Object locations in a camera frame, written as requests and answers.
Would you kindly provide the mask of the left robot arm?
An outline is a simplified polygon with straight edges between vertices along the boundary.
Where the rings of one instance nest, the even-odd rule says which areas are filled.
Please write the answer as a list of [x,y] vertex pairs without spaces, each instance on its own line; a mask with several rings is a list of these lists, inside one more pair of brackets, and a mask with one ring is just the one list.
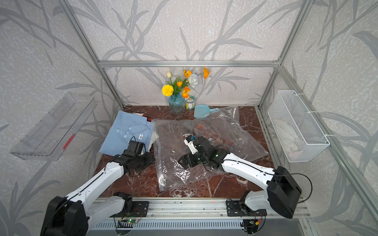
[[136,202],[132,196],[117,192],[100,204],[97,197],[113,182],[131,170],[142,171],[154,162],[149,152],[143,155],[116,155],[81,187],[65,197],[55,197],[48,204],[42,224],[42,236],[84,236],[98,223],[112,217],[143,218],[148,202]]

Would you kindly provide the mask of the clear plastic vacuum bag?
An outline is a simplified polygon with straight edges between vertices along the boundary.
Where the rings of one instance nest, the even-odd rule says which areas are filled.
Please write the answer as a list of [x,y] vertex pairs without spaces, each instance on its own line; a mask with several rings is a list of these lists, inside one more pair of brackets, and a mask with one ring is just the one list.
[[154,119],[152,125],[158,135],[154,143],[154,155],[160,191],[222,174],[221,170],[204,167],[202,164],[185,170],[178,163],[181,156],[190,152],[184,140],[193,134],[196,137],[199,136],[194,132],[196,124],[201,124],[230,140],[235,145],[231,152],[242,159],[253,162],[268,155],[268,151],[262,144],[240,125],[238,107],[220,108],[217,112],[212,112],[207,118],[201,120]]

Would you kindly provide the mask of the white garment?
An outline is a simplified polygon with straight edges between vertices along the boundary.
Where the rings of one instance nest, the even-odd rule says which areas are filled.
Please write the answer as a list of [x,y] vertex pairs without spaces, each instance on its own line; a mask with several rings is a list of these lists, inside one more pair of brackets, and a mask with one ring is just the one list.
[[[147,117],[150,117],[144,113],[134,113],[134,115],[137,115],[137,116],[141,116],[141,117],[144,117],[147,119]],[[157,133],[152,129],[152,132],[151,132],[151,138],[150,138],[150,142],[149,142],[149,147],[148,147],[148,150],[151,149],[153,143],[157,140],[158,138],[158,135]]]

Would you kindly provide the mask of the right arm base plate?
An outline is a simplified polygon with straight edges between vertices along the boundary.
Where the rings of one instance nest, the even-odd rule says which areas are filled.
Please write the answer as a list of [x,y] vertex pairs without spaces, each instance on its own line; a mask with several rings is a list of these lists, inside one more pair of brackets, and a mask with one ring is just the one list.
[[254,217],[266,217],[267,211],[265,209],[259,209],[254,211],[247,207],[246,204],[241,201],[227,199],[226,202],[227,216],[229,217],[242,217],[242,216],[254,216]]

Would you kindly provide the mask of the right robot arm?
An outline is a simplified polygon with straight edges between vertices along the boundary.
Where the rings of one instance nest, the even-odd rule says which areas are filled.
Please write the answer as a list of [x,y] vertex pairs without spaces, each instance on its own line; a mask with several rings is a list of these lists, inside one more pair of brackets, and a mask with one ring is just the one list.
[[261,191],[250,191],[241,198],[241,203],[253,211],[272,209],[280,216],[292,219],[302,194],[301,188],[286,168],[259,166],[223,148],[208,152],[197,151],[194,154],[190,152],[181,156],[178,163],[184,169],[202,164],[256,184]]

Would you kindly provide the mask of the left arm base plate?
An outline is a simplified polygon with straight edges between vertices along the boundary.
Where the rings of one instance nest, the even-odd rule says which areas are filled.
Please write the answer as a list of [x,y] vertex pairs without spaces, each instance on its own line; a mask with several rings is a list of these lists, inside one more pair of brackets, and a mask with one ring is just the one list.
[[132,203],[126,203],[121,212],[112,215],[112,217],[127,218],[136,217],[143,218],[147,216],[148,201],[133,201]]

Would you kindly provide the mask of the light blue garment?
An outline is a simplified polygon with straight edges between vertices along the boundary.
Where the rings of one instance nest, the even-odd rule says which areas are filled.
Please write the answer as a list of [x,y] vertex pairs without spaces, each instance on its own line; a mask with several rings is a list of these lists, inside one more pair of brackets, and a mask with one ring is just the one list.
[[122,154],[130,141],[144,143],[149,151],[152,134],[152,124],[146,117],[119,111],[99,152],[109,156]]

